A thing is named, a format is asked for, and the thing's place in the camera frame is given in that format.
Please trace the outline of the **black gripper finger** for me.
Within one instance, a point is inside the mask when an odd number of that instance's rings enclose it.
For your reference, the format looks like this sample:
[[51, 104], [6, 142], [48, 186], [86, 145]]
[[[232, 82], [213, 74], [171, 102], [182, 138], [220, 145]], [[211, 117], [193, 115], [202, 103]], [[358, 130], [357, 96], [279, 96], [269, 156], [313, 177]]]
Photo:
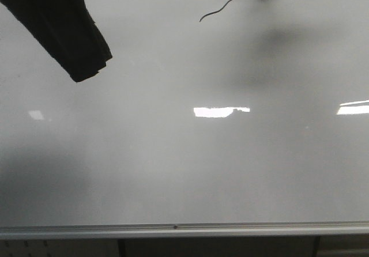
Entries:
[[74, 82], [95, 76], [112, 58], [84, 0], [1, 0], [1, 4]]

